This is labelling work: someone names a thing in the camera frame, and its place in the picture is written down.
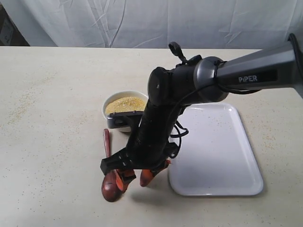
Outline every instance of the white table surface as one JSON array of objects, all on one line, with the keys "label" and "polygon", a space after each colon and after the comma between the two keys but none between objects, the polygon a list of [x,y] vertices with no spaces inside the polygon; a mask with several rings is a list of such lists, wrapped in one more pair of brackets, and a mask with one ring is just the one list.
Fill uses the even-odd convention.
[{"label": "white table surface", "polygon": [[[185,50],[224,60],[252,50]],[[116,203],[100,191],[101,106],[113,92],[147,93],[169,50],[0,47],[0,226],[299,227],[303,223],[303,100],[292,89],[229,95],[264,177],[255,197],[186,198],[162,172]],[[113,151],[127,136],[113,132]]]}]

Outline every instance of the white cloth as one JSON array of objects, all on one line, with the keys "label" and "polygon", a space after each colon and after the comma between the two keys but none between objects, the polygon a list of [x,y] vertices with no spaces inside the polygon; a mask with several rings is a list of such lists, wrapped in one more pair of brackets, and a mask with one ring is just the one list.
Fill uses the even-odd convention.
[{"label": "white cloth", "polygon": [[303,0],[1,0],[30,45],[262,49],[303,33]]}]

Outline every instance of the plastic tray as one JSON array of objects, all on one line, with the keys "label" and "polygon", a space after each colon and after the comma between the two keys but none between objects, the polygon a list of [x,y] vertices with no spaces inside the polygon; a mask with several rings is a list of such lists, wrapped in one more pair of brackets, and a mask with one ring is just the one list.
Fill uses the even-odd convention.
[{"label": "plastic tray", "polygon": [[[182,137],[181,150],[169,166],[169,182],[176,193],[249,196],[262,191],[262,176],[233,106],[192,105],[178,120],[189,134]],[[178,144],[178,139],[171,141]]]}]

